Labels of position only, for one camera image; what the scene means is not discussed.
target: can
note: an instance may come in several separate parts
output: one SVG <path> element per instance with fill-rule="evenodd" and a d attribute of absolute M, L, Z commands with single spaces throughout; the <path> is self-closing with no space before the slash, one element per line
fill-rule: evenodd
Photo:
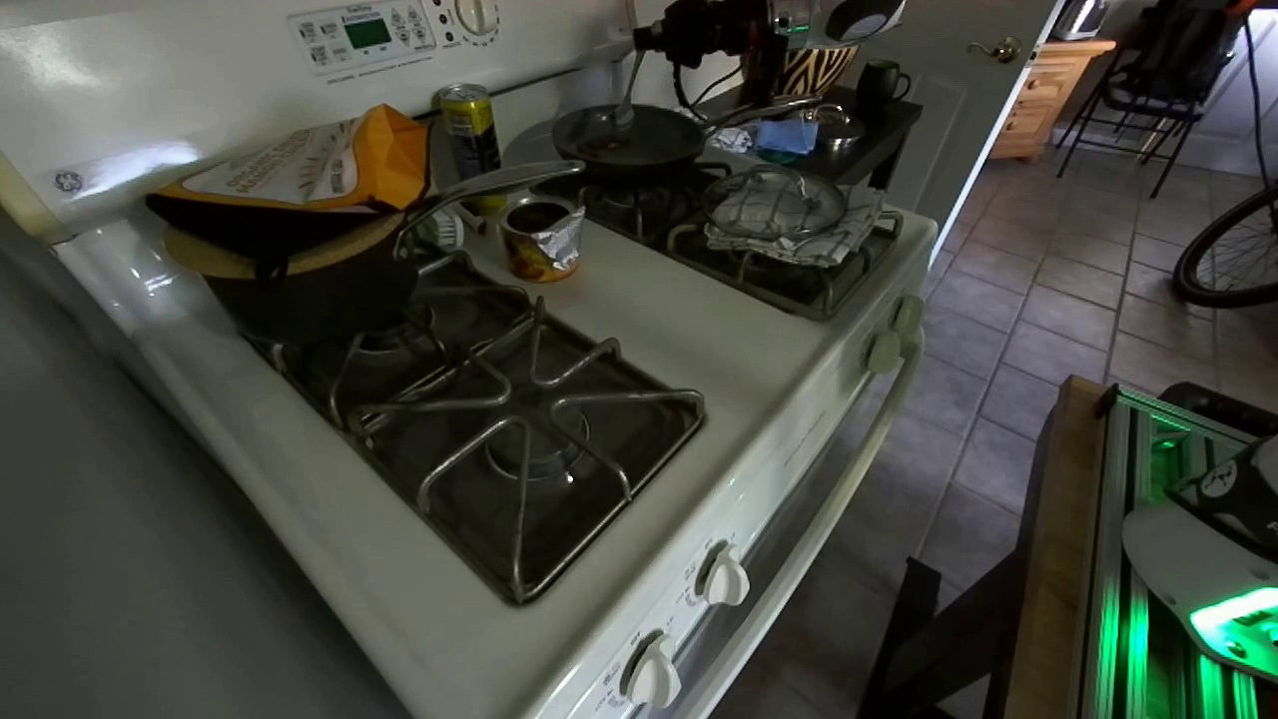
<path fill-rule="evenodd" d="M 511 271 L 536 283 L 558 283 L 579 262 L 582 206 L 555 197 L 524 197 L 503 217 Z"/>
<path fill-rule="evenodd" d="M 492 95 L 479 85 L 442 86 L 435 95 L 435 110 L 460 181 L 496 170 L 503 162 L 492 122 Z"/>

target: chair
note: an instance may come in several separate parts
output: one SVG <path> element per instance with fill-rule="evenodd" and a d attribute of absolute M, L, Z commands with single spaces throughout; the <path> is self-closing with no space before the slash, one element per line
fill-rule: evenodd
<path fill-rule="evenodd" d="M 1150 193 L 1157 197 L 1231 58 L 1233 31 L 1239 16 L 1217 0 L 1162 0 L 1146 9 L 1058 134 L 1058 142 L 1069 142 L 1058 175 L 1068 175 L 1080 142 L 1130 146 L 1118 133 L 1141 133 L 1133 146 L 1137 162 L 1150 162 L 1174 141 Z M 1118 110 L 1118 119 L 1105 119 L 1115 126 L 1110 141 L 1087 141 L 1097 106 Z"/>

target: burner grate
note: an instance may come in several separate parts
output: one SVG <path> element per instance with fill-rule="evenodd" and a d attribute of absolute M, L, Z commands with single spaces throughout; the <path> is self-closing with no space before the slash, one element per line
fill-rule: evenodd
<path fill-rule="evenodd" d="M 269 356 L 506 604 L 542 596 L 708 419 L 463 254 L 422 268 L 402 328 Z"/>

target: bicycle wheel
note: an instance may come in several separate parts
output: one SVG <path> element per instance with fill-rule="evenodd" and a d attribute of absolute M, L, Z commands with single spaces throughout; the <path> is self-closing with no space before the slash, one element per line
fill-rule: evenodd
<path fill-rule="evenodd" d="M 1174 258 L 1169 287 L 1211 308 L 1278 298 L 1278 183 L 1211 219 Z"/>

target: control panel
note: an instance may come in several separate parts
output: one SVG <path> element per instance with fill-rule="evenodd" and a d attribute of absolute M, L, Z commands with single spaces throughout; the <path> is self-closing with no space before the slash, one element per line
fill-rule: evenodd
<path fill-rule="evenodd" d="M 319 77 L 369 77 L 429 58 L 438 43 L 418 0 L 334 2 L 289 16 L 303 65 Z"/>

